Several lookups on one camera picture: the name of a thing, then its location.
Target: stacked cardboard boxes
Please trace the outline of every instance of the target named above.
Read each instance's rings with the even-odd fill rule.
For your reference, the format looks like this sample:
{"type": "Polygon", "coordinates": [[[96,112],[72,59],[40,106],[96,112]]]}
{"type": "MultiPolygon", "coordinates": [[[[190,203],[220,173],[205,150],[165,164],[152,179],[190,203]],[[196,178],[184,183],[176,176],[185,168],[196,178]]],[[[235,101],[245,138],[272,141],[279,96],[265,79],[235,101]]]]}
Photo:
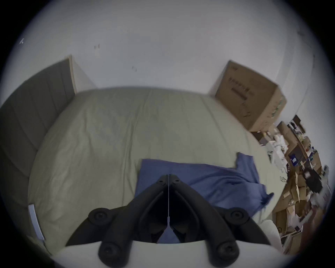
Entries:
{"type": "Polygon", "coordinates": [[[304,215],[306,191],[307,186],[304,177],[294,172],[273,210],[273,213],[276,213],[276,226],[279,234],[286,235],[294,231],[291,226],[291,219],[294,215],[299,217],[304,215]]]}

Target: white label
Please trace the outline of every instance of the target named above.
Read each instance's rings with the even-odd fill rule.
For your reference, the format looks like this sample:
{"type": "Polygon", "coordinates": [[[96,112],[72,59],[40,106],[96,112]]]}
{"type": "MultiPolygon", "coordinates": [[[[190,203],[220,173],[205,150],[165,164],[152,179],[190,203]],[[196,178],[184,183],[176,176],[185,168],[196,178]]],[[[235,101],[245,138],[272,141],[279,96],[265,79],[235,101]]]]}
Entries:
{"type": "Polygon", "coordinates": [[[288,197],[290,195],[290,192],[287,192],[284,194],[284,198],[288,197]]]}

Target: cluttered pile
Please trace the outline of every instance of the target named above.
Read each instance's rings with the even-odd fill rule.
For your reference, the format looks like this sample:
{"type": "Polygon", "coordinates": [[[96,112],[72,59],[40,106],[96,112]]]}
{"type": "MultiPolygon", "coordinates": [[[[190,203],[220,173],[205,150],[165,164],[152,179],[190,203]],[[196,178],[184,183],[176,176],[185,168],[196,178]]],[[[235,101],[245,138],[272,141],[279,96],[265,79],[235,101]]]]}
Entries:
{"type": "Polygon", "coordinates": [[[311,206],[322,210],[330,199],[328,167],[322,168],[319,153],[297,115],[289,124],[274,125],[286,99],[279,86],[269,79],[229,61],[216,98],[264,146],[270,162],[287,174],[273,216],[283,238],[284,252],[294,254],[299,250],[301,231],[311,215],[311,206]]]}
{"type": "Polygon", "coordinates": [[[286,104],[279,86],[229,61],[216,98],[266,147],[271,163],[287,173],[289,143],[273,124],[286,104]]]}

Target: bed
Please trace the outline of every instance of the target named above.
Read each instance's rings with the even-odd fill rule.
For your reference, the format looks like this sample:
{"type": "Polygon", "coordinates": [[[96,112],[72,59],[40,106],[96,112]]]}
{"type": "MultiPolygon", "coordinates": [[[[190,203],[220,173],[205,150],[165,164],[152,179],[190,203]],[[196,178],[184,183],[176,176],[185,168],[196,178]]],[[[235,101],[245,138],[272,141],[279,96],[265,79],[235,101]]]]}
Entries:
{"type": "MultiPolygon", "coordinates": [[[[71,61],[62,64],[70,65],[71,78],[71,61]]],[[[145,158],[232,168],[238,152],[252,155],[260,182],[274,193],[253,217],[257,223],[270,215],[285,186],[287,175],[212,96],[147,87],[89,90],[66,98],[59,110],[29,155],[20,193],[15,187],[4,193],[20,195],[22,208],[35,205],[50,254],[65,246],[92,209],[132,200],[145,158]]],[[[25,234],[34,237],[26,220],[25,234]]]]}

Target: cardboard box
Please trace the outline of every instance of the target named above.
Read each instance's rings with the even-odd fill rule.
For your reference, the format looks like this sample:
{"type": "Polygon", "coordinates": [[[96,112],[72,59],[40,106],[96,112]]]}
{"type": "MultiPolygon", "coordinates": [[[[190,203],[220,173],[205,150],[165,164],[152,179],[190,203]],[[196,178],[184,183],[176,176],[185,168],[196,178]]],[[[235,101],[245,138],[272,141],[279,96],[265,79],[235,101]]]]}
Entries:
{"type": "Polygon", "coordinates": [[[285,210],[286,208],[294,205],[294,200],[293,196],[291,193],[291,186],[292,186],[292,179],[288,179],[287,183],[284,187],[284,190],[275,206],[273,209],[273,213],[285,210]]]}
{"type": "Polygon", "coordinates": [[[293,132],[290,130],[290,128],[281,121],[279,125],[277,126],[280,133],[284,136],[284,139],[288,142],[288,150],[285,155],[289,155],[294,148],[298,145],[298,141],[296,137],[294,136],[293,132]]]}
{"type": "Polygon", "coordinates": [[[297,178],[297,185],[298,187],[306,187],[306,180],[304,178],[303,175],[298,175],[298,178],[297,178]]]}
{"type": "Polygon", "coordinates": [[[267,131],[286,104],[277,84],[232,61],[216,97],[250,132],[267,131]]]}
{"type": "Polygon", "coordinates": [[[291,246],[289,249],[290,255],[296,255],[300,251],[302,232],[298,232],[292,235],[291,246]]]}
{"type": "Polygon", "coordinates": [[[267,144],[271,139],[266,135],[265,132],[251,132],[253,136],[258,140],[258,142],[262,145],[267,144]]]}
{"type": "Polygon", "coordinates": [[[292,180],[291,182],[292,183],[291,194],[292,194],[294,203],[300,202],[301,200],[306,200],[306,191],[307,191],[306,182],[305,182],[305,186],[299,187],[299,185],[303,185],[302,179],[304,181],[305,179],[304,178],[301,179],[300,177],[300,180],[298,182],[298,178],[299,178],[299,175],[295,173],[294,180],[292,180]]]}
{"type": "Polygon", "coordinates": [[[305,149],[307,149],[308,146],[311,145],[311,141],[310,141],[309,137],[306,136],[306,137],[304,138],[302,144],[303,144],[303,147],[304,147],[305,149]]]}
{"type": "Polygon", "coordinates": [[[280,235],[285,235],[295,231],[292,227],[292,218],[294,215],[294,205],[276,213],[276,226],[280,235]]]}
{"type": "Polygon", "coordinates": [[[301,200],[300,202],[296,202],[294,204],[295,213],[299,217],[302,217],[303,215],[305,215],[305,205],[306,205],[306,203],[307,203],[306,200],[301,200]]]}
{"type": "Polygon", "coordinates": [[[318,152],[313,154],[313,160],[311,161],[311,163],[315,171],[322,167],[318,152]]]}

